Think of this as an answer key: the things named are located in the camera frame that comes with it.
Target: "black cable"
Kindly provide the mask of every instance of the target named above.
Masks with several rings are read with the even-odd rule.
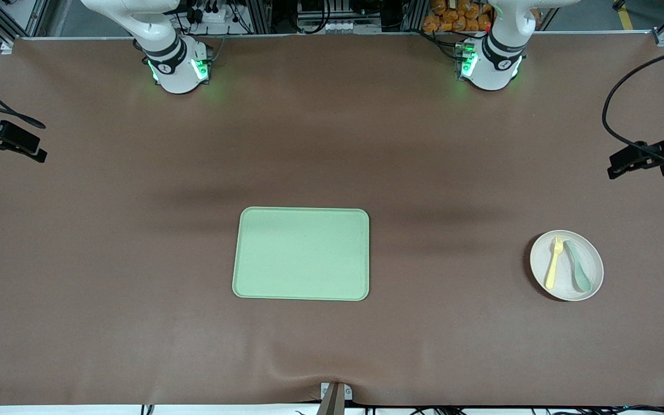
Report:
[[[429,40],[433,44],[437,45],[437,48],[440,50],[440,52],[443,53],[443,55],[447,56],[448,58],[454,60],[454,61],[462,61],[463,58],[458,58],[457,56],[451,55],[449,52],[447,52],[444,47],[455,47],[455,44],[453,42],[443,42],[442,40],[437,39],[437,35],[435,35],[434,32],[432,34],[427,34],[424,31],[419,31],[419,29],[410,29],[409,32],[414,32],[422,35],[425,39]]]
[[[326,17],[326,18],[325,18],[325,5],[327,6],[327,17]],[[327,27],[327,23],[330,22],[330,18],[332,17],[332,4],[330,3],[329,0],[324,0],[324,2],[322,2],[322,21],[319,22],[319,26],[316,27],[316,29],[314,29],[314,30],[311,31],[311,32],[307,32],[307,31],[305,31],[305,29],[301,29],[301,28],[300,28],[300,27],[299,27],[299,26],[293,21],[293,15],[295,15],[295,14],[298,16],[298,12],[296,12],[296,13],[291,13],[291,14],[288,15],[288,24],[290,24],[290,26],[291,26],[295,31],[297,31],[298,33],[302,33],[302,34],[305,34],[305,35],[313,35],[313,34],[315,34],[315,33],[321,32],[322,29],[324,29],[325,27]]]
[[[248,35],[251,35],[252,31],[250,30],[250,26],[245,22],[245,18],[243,18],[242,13],[240,13],[240,9],[237,7],[235,0],[229,0],[227,3],[229,4],[229,8],[232,9],[232,14],[237,17],[237,21],[240,23],[240,26],[242,26]]]
[[[432,40],[432,38],[429,37],[429,34],[427,34],[427,32],[420,31],[419,29],[409,29],[408,32],[419,33],[420,35],[426,37],[427,39]],[[488,36],[487,33],[485,33],[483,35],[480,35],[480,36],[471,35],[471,34],[466,33],[466,32],[448,32],[448,33],[452,33],[453,35],[461,35],[461,36],[464,36],[464,37],[469,37],[470,39],[485,39],[485,37]]]
[[[140,405],[140,415],[153,415],[153,410],[155,410],[155,405]]]
[[[35,120],[35,118],[32,118],[31,116],[18,113],[17,111],[5,110],[4,108],[0,108],[0,113],[14,115],[16,116],[16,118],[19,118],[20,120],[25,121],[29,125],[37,127],[39,129],[45,128],[45,125],[40,123],[40,121]]]
[[[645,63],[641,64],[640,66],[637,66],[636,68],[629,71],[629,73],[625,74],[625,76],[623,76],[622,79],[619,79],[619,82],[616,82],[616,85],[614,85],[614,87],[611,88],[611,92],[609,92],[609,94],[606,97],[606,101],[604,101],[604,103],[603,103],[603,111],[601,111],[601,123],[603,123],[604,129],[606,129],[606,131],[608,131],[609,134],[611,134],[614,138],[618,139],[620,142],[623,142],[624,144],[630,145],[631,147],[634,147],[635,149],[640,150],[641,152],[647,154],[648,156],[650,156],[654,159],[664,161],[664,157],[662,157],[658,153],[655,153],[652,150],[647,149],[647,147],[645,147],[643,145],[636,144],[635,142],[630,141],[630,140],[620,136],[619,133],[614,131],[614,129],[612,129],[609,126],[609,123],[606,121],[606,115],[609,112],[609,103],[611,103],[611,99],[612,99],[612,97],[614,97],[614,94],[616,94],[619,87],[622,86],[622,84],[624,84],[624,82],[626,82],[627,79],[632,78],[632,76],[634,76],[634,74],[638,73],[642,69],[647,68],[647,66],[650,66],[650,65],[652,65],[654,63],[657,63],[659,61],[664,61],[664,55],[658,56],[657,58],[651,59],[651,60],[646,61]]]
[[[12,110],[12,108],[9,105],[7,105],[5,102],[3,102],[2,100],[0,100],[0,105],[3,107],[3,109],[0,108],[0,112],[3,112],[5,114],[9,114],[9,115],[14,115],[14,116],[16,116],[16,118],[19,118],[20,120],[25,121],[30,126],[33,126],[35,128],[45,129],[45,124],[44,123],[40,123],[40,121],[35,120],[35,118],[32,118],[31,116],[27,116],[27,115],[24,115],[24,114],[21,114],[21,113],[15,111],[15,110]]]
[[[179,17],[179,12],[173,12],[174,15],[176,15],[176,20],[179,21],[179,26],[181,27],[181,34],[186,35],[186,28],[184,27],[183,22],[181,22],[181,18]]]

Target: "green indicator light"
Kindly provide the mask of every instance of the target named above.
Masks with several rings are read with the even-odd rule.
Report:
[[[153,67],[153,63],[148,61],[148,66],[150,66],[150,71],[153,73],[153,79],[155,79],[156,82],[158,82],[158,74],[155,73],[155,68]]]
[[[191,65],[193,66],[193,69],[196,73],[196,76],[199,79],[205,79],[206,78],[206,64],[197,62],[195,60],[191,60]]]
[[[519,60],[516,61],[516,64],[514,65],[514,71],[511,73],[511,78],[516,76],[517,73],[519,73],[519,64],[522,63],[522,57],[519,57]]]
[[[478,55],[474,53],[465,63],[463,63],[463,76],[471,76],[473,74],[473,68],[475,68],[477,62]]]

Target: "yellow fork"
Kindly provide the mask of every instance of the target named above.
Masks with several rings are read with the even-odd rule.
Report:
[[[550,270],[548,270],[548,279],[545,280],[545,288],[553,289],[555,286],[555,272],[558,266],[558,257],[562,253],[562,238],[555,237],[555,244],[553,245],[553,258],[550,260]]]

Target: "metal bracket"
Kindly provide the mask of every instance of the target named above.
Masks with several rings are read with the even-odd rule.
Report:
[[[2,52],[2,55],[11,55],[12,54],[12,46],[8,44],[2,44],[0,46],[0,51]]]
[[[348,392],[352,399],[353,389],[347,384],[322,383],[322,403],[319,404],[316,415],[345,415],[345,399]]]
[[[325,398],[325,394],[327,394],[327,389],[329,389],[330,384],[329,383],[322,383],[321,386],[321,394],[320,394],[320,399]],[[343,383],[342,388],[345,391],[345,400],[353,400],[353,389],[350,388],[347,384]]]
[[[664,47],[664,37],[657,31],[656,27],[653,27],[652,29],[652,36],[655,39],[655,44],[659,47]]]

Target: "electrical cable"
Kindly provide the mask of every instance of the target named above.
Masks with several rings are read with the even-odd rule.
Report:
[[[140,405],[140,415],[153,415],[153,410],[155,410],[155,405]]]
[[[176,16],[176,20],[179,21],[179,26],[181,27],[181,34],[182,35],[187,35],[188,33],[186,32],[186,28],[184,27],[183,22],[181,22],[181,18],[179,17],[179,12],[173,12],[174,15]]]
[[[420,35],[422,35],[424,37],[427,37],[429,39],[429,35],[427,35],[427,32],[420,31],[419,29],[409,29],[408,31],[419,33]],[[469,39],[485,39],[485,37],[488,36],[487,33],[483,34],[483,35],[480,35],[480,36],[471,35],[471,34],[466,33],[466,32],[448,32],[448,33],[452,33],[453,35],[461,35],[461,36],[464,36],[464,37],[469,37]]]
[[[237,18],[238,23],[240,23],[240,26],[247,32],[248,35],[252,34],[252,31],[250,30],[250,26],[245,22],[245,18],[243,18],[242,13],[240,13],[240,8],[237,7],[237,3],[235,0],[229,0],[227,2],[229,5],[229,8],[232,9],[232,14],[235,15]]]
[[[359,405],[353,402],[354,408],[365,408],[366,413],[369,409],[376,410],[376,408],[394,408],[388,406],[379,406],[379,405]],[[424,415],[427,410],[431,410],[437,415],[466,415],[463,411],[466,407],[456,407],[449,405],[439,405],[439,406],[418,406],[414,407],[414,412],[409,413],[409,415]],[[627,412],[627,410],[649,410],[649,412],[660,412],[664,413],[664,407],[656,407],[650,405],[634,405],[634,406],[623,406],[623,407],[568,407],[567,410],[561,410],[560,412],[550,412],[550,408],[540,408],[545,409],[546,415],[619,415],[619,413]],[[535,408],[529,408],[532,415],[537,415]]]
[[[382,25],[382,24],[366,24],[366,27],[377,27],[377,28],[379,28],[379,29],[385,29],[385,28],[387,28],[387,27],[401,26],[401,23],[403,23],[403,21],[400,20],[400,21],[397,21],[397,22],[394,23],[394,24],[387,24],[387,25],[385,25],[385,26]]]
[[[40,123],[40,121],[35,120],[35,118],[32,118],[31,116],[23,115],[23,114],[15,111],[15,110],[12,110],[12,108],[9,105],[7,105],[5,102],[3,102],[2,100],[0,100],[0,105],[3,107],[3,109],[0,108],[0,112],[3,112],[3,113],[8,114],[8,115],[14,115],[14,116],[16,116],[16,118],[19,118],[20,120],[25,121],[30,126],[33,126],[35,128],[45,129],[45,124],[44,123]]]
[[[619,90],[619,87],[624,84],[624,82],[627,82],[628,79],[632,78],[634,74],[638,73],[642,69],[647,68],[647,66],[653,65],[659,61],[664,61],[664,55],[658,56],[657,58],[651,59],[649,61],[646,61],[645,63],[641,64],[640,66],[637,66],[636,68],[632,69],[629,71],[629,73],[625,74],[625,76],[622,77],[622,79],[619,79],[619,82],[616,82],[613,88],[611,88],[611,91],[606,97],[606,101],[603,103],[603,111],[601,111],[601,123],[603,124],[604,129],[609,132],[614,138],[618,139],[620,142],[623,142],[624,144],[630,145],[631,147],[634,147],[637,150],[640,150],[641,152],[647,154],[648,156],[657,159],[657,160],[662,160],[664,162],[664,157],[659,155],[658,153],[653,152],[653,150],[647,149],[644,145],[636,144],[633,141],[630,141],[629,139],[626,139],[619,135],[614,129],[612,129],[609,126],[608,121],[606,121],[606,116],[609,112],[609,103],[611,103],[612,97],[614,97],[614,94],[616,94],[617,90]]]
[[[325,18],[325,5],[327,6],[327,17],[326,17],[326,18]],[[299,26],[293,21],[293,15],[297,15],[297,16],[298,16],[299,14],[298,14],[298,12],[295,12],[295,13],[291,13],[291,14],[289,14],[289,15],[288,15],[288,24],[290,24],[290,26],[291,26],[295,31],[297,31],[298,33],[302,33],[302,34],[304,34],[304,35],[313,35],[313,34],[315,34],[315,33],[318,33],[318,32],[320,32],[320,31],[322,31],[322,29],[324,29],[325,27],[327,27],[327,23],[330,22],[330,18],[332,17],[332,4],[330,3],[330,0],[324,0],[324,2],[322,2],[322,21],[319,22],[319,26],[316,27],[316,29],[314,29],[314,30],[311,31],[311,32],[307,32],[307,31],[305,31],[305,29],[301,29],[301,28],[300,28],[300,27],[299,27]]]
[[[432,32],[432,35],[429,35],[424,31],[419,31],[419,29],[410,29],[409,32],[414,32],[422,35],[425,39],[437,45],[437,48],[440,50],[440,52],[442,52],[443,55],[447,56],[448,58],[454,61],[463,60],[462,58],[458,58],[457,56],[451,55],[449,52],[447,52],[444,49],[444,47],[455,47],[455,44],[453,42],[443,42],[442,40],[437,39],[437,35],[435,35],[434,32]]]
[[[214,56],[212,57],[211,62],[216,62],[217,59],[219,59],[219,54],[222,52],[222,47],[224,46],[224,40],[227,40],[227,35],[229,34],[229,26],[227,27],[227,33],[225,33],[224,36],[222,36],[222,42],[219,43],[219,47],[217,48],[217,52],[214,53]]]

